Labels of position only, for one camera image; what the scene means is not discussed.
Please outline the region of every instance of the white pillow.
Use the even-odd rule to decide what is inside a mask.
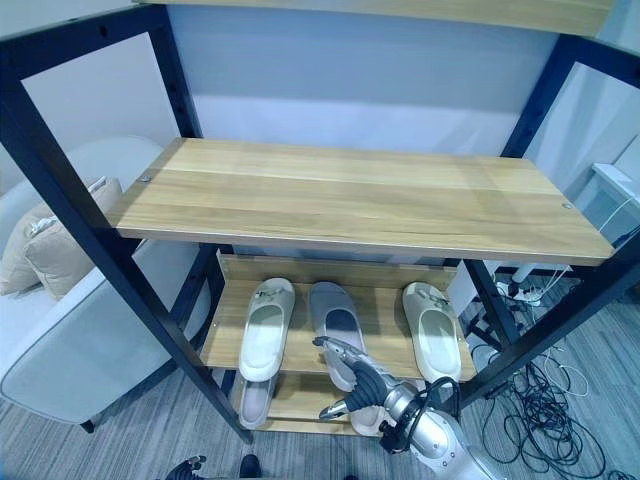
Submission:
[[[51,209],[41,203],[25,213],[13,228],[0,263],[0,295],[19,292],[39,282],[36,272],[24,258],[24,247],[33,237],[34,225],[51,215]]]
[[[104,212],[115,205],[122,188],[115,178],[103,177],[98,182],[89,191],[95,190],[93,199]],[[47,292],[60,299],[91,271],[93,263],[62,223],[44,223],[45,228],[25,245],[24,256]]]

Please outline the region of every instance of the wooden shelf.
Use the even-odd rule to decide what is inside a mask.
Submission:
[[[244,379],[236,375],[232,390],[232,404],[240,408]],[[344,398],[328,375],[278,373],[267,422],[258,430],[275,432],[326,433],[357,435],[347,415],[331,421],[320,421],[320,411]]]
[[[311,283],[320,280],[339,282],[352,296],[365,345],[376,361],[392,374],[404,378],[421,378],[413,353],[413,343],[402,307],[401,288],[412,281],[425,281],[445,290],[455,269],[422,266],[393,266],[360,262],[323,262],[272,257],[243,258],[221,255],[220,263],[226,285],[218,303],[201,358],[211,367],[237,368],[249,299],[265,278],[289,278],[296,290],[294,307],[281,371],[326,373],[321,350],[311,343],[316,336],[308,316],[308,292]],[[377,276],[363,278],[371,267]],[[299,283],[304,278],[308,283]],[[380,284],[394,285],[381,287]],[[475,375],[469,348],[457,325],[462,360],[461,380]]]
[[[126,237],[599,265],[529,161],[176,139],[108,213]]]
[[[434,18],[595,35],[613,0],[148,0],[140,3],[268,7]]]

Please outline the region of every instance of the shoe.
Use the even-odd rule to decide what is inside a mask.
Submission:
[[[240,463],[240,478],[260,478],[262,469],[258,457],[253,454],[245,455]]]
[[[249,302],[239,369],[251,382],[265,382],[280,369],[291,312],[293,285],[284,278],[262,282]]]
[[[375,406],[361,408],[349,414],[353,429],[365,437],[377,437],[380,424],[390,418],[384,407]]]
[[[342,287],[330,282],[315,283],[309,293],[309,309],[316,335],[337,338],[366,353],[356,307]],[[325,349],[324,355],[334,385],[344,392],[353,390],[353,371],[335,352]]]
[[[275,375],[266,382],[245,383],[238,412],[238,419],[243,427],[255,430],[267,421],[277,378]]]
[[[460,379],[460,349],[456,315],[445,296],[421,282],[408,285],[402,294],[404,312],[411,329],[418,369],[430,383],[441,377]]]

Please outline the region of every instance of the gray carpet floor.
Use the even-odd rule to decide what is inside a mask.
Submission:
[[[544,279],[534,278],[541,285]],[[573,280],[559,282],[545,297],[556,302]],[[535,315],[544,308],[534,309]],[[531,311],[516,316],[531,324]],[[640,302],[629,293],[560,342],[556,358],[584,373],[587,397],[569,399],[573,417],[601,443],[607,472],[619,469],[640,478]],[[487,402],[463,411],[462,425],[480,443]],[[256,432],[244,445],[180,371],[159,372],[96,418],[92,435],[0,403],[0,467],[5,479],[155,479],[189,456],[208,457],[199,472],[209,477],[237,476],[244,454],[255,453],[264,472],[279,478],[362,480],[424,479],[426,470],[410,454],[390,456],[377,440],[363,437]],[[491,444],[504,457],[513,448],[499,433],[502,417],[487,426]],[[588,472],[596,455],[591,445],[575,472]],[[560,479],[536,474],[521,459],[500,470],[510,479]]]

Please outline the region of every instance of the sofa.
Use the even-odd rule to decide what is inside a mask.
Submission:
[[[68,152],[81,178],[116,177],[125,191],[161,152],[139,137],[116,137]],[[0,197],[0,248],[42,199],[28,181]],[[133,257],[167,309],[198,253],[186,242],[143,241]],[[205,283],[184,333],[192,339],[210,308]],[[56,301],[37,286],[0,296],[0,397],[39,415],[88,421],[169,360],[169,354],[93,268]]]

